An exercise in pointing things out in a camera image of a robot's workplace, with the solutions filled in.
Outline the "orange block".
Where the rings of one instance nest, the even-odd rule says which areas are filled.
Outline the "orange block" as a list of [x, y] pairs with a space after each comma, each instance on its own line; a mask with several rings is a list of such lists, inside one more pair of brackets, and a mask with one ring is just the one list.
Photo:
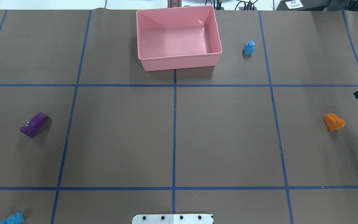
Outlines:
[[337, 129], [343, 128], [346, 122], [343, 119], [340, 119], [336, 114], [330, 113], [323, 116], [324, 122], [329, 131], [335, 131]]

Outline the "small blue block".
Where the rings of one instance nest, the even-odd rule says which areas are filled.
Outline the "small blue block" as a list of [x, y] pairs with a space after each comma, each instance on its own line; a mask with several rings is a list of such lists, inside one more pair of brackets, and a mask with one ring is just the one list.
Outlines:
[[243, 54], [252, 55], [254, 50], [255, 50], [255, 42], [249, 41], [248, 43], [246, 43], [246, 45], [243, 48]]

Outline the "purple block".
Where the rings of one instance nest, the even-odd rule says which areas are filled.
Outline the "purple block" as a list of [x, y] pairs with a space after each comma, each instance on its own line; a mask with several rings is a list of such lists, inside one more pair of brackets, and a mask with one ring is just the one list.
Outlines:
[[44, 124], [50, 119], [46, 114], [39, 112], [34, 115], [24, 126], [20, 127], [20, 132], [30, 138], [34, 138]]

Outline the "pink plastic box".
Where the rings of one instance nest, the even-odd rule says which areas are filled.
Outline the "pink plastic box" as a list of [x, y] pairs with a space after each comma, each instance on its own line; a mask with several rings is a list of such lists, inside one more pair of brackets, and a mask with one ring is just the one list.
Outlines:
[[216, 65], [223, 47], [211, 5], [138, 10], [137, 51], [145, 71]]

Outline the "long blue block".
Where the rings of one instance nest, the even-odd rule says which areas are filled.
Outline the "long blue block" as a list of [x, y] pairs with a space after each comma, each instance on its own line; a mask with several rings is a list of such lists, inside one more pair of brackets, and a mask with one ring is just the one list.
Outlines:
[[21, 224], [23, 222], [24, 222], [24, 216], [22, 212], [18, 212], [7, 217], [3, 221], [0, 221], [0, 224]]

